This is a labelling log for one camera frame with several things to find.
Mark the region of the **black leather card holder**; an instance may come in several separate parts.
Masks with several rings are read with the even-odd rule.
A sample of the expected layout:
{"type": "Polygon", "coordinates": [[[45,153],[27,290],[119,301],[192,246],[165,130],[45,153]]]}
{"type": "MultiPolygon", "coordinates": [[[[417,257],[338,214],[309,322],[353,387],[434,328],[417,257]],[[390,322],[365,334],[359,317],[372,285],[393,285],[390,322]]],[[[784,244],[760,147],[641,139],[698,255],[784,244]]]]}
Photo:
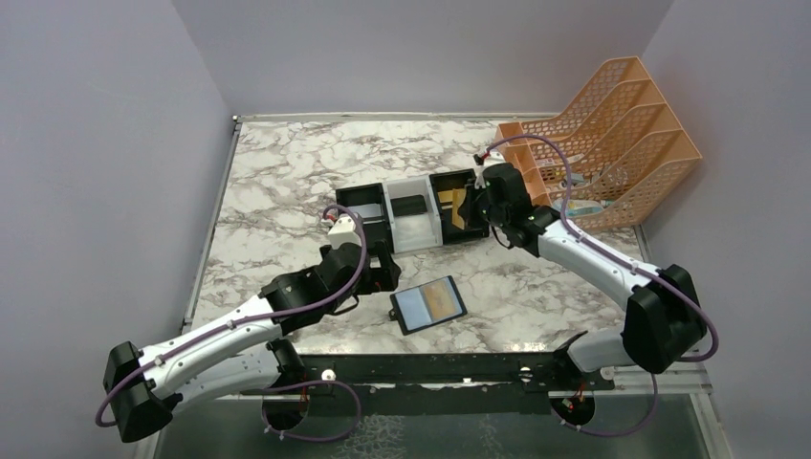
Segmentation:
{"type": "Polygon", "coordinates": [[[444,276],[389,296],[389,319],[404,336],[437,326],[468,313],[452,276],[444,276]]]}

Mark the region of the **gold VIP card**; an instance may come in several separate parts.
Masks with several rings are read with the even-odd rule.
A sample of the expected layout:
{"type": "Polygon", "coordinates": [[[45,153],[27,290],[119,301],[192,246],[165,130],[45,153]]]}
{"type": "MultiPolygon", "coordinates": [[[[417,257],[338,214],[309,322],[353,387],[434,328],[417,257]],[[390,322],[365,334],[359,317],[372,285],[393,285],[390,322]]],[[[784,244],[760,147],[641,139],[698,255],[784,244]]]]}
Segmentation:
{"type": "Polygon", "coordinates": [[[454,190],[443,190],[437,193],[438,203],[441,208],[450,208],[453,203],[454,190]]]}
{"type": "Polygon", "coordinates": [[[464,188],[456,188],[452,191],[451,194],[450,220],[451,223],[460,230],[464,230],[467,226],[465,218],[460,214],[460,210],[464,205],[466,195],[467,191],[464,188]]]}
{"type": "Polygon", "coordinates": [[[439,321],[460,314],[461,308],[447,279],[439,279],[424,285],[421,293],[432,320],[439,321]]]}

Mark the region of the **black white three-compartment tray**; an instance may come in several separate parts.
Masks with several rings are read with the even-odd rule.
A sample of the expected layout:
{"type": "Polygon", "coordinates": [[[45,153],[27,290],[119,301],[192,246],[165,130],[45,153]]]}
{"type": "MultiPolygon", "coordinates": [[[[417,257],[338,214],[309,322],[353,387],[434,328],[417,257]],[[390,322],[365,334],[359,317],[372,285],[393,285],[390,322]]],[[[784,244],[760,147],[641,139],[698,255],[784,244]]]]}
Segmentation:
{"type": "Polygon", "coordinates": [[[453,198],[475,179],[471,169],[432,173],[336,190],[336,202],[360,215],[369,251],[384,241],[392,253],[485,239],[485,228],[457,227],[453,198]]]}

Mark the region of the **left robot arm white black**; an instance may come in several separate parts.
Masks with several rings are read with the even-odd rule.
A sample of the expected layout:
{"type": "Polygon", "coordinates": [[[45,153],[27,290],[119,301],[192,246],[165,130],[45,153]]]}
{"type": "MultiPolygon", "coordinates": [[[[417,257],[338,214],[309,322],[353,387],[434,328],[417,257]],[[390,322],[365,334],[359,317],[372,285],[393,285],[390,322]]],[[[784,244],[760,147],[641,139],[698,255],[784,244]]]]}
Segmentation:
{"type": "Polygon", "coordinates": [[[302,371],[287,336],[351,311],[349,300],[395,291],[402,273],[383,241],[328,244],[320,256],[318,264],[276,276],[199,329],[145,347],[129,340],[113,347],[97,426],[113,427],[122,442],[135,443],[197,402],[300,383],[302,371]]]}

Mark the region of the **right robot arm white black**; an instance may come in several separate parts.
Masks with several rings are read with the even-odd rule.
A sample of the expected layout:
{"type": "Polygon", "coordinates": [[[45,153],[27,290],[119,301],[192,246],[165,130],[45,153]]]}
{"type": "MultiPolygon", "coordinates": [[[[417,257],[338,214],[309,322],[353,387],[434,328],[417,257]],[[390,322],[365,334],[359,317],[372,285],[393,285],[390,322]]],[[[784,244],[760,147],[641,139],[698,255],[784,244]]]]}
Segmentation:
{"type": "Polygon", "coordinates": [[[561,265],[624,311],[623,326],[581,333],[556,350],[559,366],[572,376],[633,365],[661,374],[706,336],[709,326],[685,269],[643,263],[588,236],[558,210],[533,205],[511,164],[484,168],[464,189],[458,214],[467,226],[501,230],[508,249],[561,265]]]}

